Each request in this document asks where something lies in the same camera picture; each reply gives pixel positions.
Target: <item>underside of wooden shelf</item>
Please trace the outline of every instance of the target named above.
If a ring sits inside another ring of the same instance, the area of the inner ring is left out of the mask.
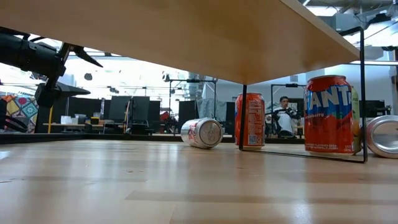
[[[242,84],[359,59],[297,0],[13,0],[0,26]]]

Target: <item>diet coke can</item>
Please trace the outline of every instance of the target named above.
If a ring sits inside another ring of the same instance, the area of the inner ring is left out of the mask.
[[[210,149],[223,139],[223,129],[215,119],[193,119],[181,127],[181,138],[190,146]]]

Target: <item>colorful patterned fabric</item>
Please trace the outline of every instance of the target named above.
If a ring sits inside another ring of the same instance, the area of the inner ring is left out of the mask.
[[[7,115],[24,122],[27,133],[35,133],[37,112],[39,106],[34,97],[3,96],[7,102]]]

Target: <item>silver can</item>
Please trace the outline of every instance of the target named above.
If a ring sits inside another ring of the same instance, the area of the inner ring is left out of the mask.
[[[190,146],[210,149],[223,139],[223,128],[215,119],[193,119],[181,127],[181,138]]]
[[[368,121],[366,140],[375,154],[398,159],[398,116],[385,115]]]

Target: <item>person sitting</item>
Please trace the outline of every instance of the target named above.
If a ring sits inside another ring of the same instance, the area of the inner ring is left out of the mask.
[[[280,107],[276,108],[272,117],[276,121],[278,138],[282,136],[294,138],[292,119],[299,119],[296,111],[289,107],[289,98],[282,96],[279,99]]]

